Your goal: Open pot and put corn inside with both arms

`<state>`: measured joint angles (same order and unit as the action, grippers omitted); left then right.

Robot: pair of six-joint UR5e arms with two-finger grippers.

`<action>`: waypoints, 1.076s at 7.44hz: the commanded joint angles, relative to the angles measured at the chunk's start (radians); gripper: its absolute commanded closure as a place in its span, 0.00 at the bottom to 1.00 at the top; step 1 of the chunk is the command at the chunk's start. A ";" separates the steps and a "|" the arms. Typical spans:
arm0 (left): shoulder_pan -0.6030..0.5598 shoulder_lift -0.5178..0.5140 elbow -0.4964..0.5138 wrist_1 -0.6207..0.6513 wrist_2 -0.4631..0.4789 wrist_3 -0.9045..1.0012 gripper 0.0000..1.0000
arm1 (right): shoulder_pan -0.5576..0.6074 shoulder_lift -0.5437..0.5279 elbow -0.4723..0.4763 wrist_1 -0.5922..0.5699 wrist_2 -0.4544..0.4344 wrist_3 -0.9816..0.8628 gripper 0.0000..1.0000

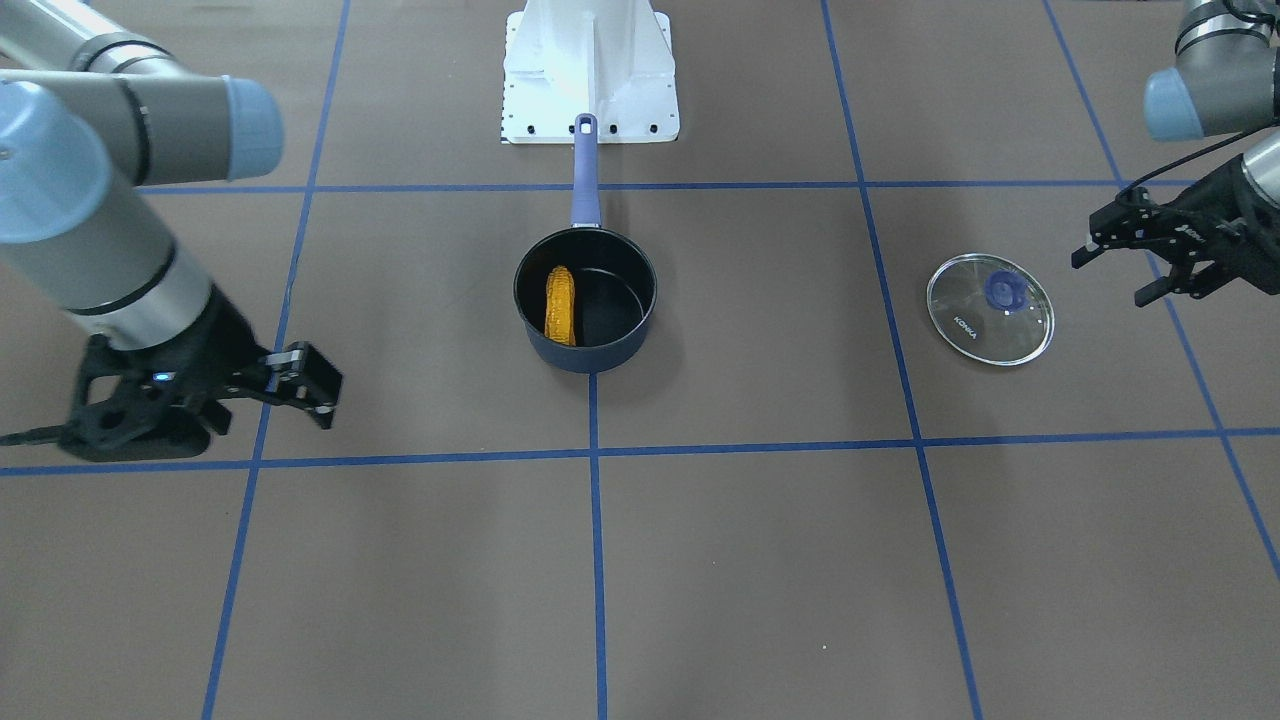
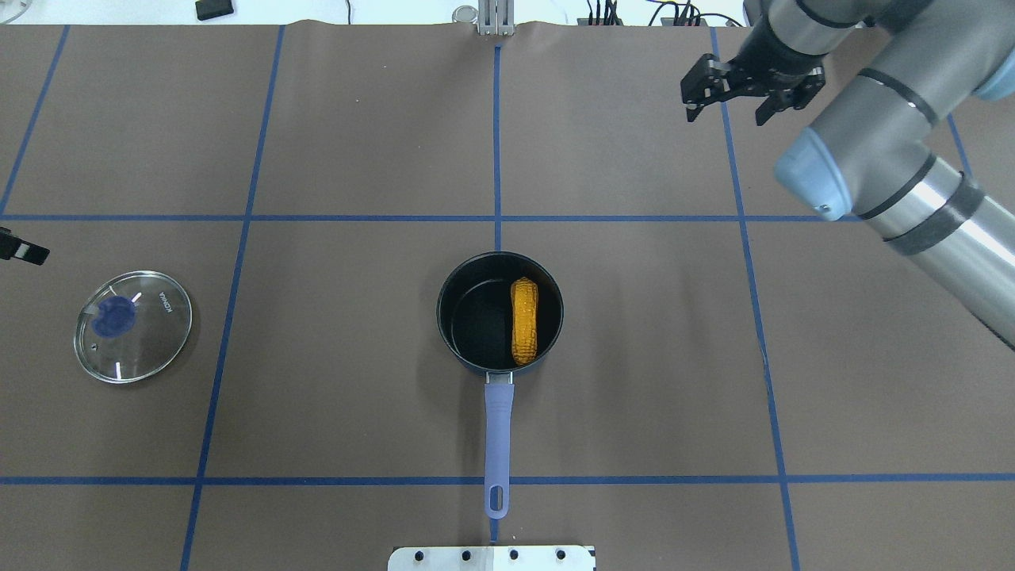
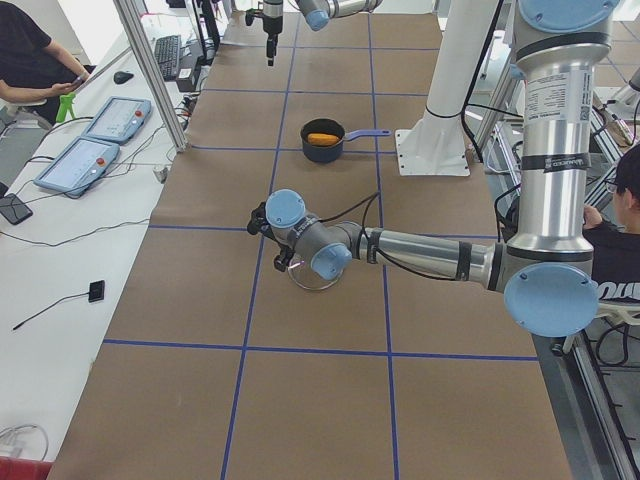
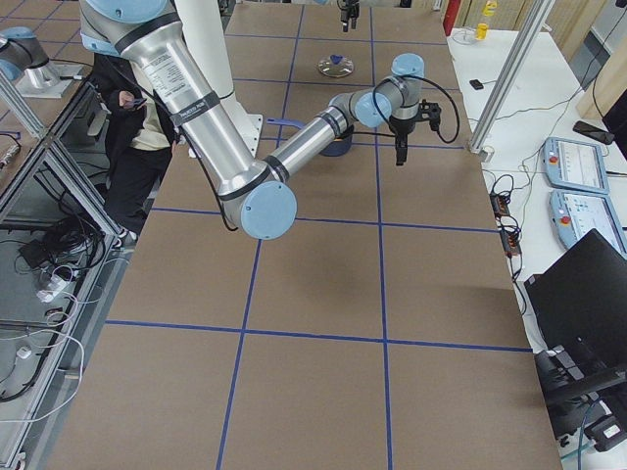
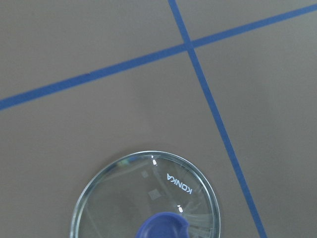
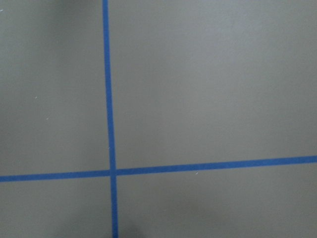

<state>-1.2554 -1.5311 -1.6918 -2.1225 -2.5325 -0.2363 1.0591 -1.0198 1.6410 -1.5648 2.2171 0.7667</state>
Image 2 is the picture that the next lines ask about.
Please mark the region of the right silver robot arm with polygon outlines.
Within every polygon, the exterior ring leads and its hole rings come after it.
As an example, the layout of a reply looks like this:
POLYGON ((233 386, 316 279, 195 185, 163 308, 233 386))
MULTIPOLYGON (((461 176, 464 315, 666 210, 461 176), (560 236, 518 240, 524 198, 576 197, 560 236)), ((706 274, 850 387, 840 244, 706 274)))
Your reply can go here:
POLYGON ((1013 214, 925 138, 971 95, 1013 93, 1011 1, 771 1, 731 60, 707 53, 681 79, 689 121, 761 98, 757 125, 806 108, 824 60, 863 21, 891 37, 798 134, 773 174, 826 220, 865 220, 997 337, 1013 344, 1013 214))

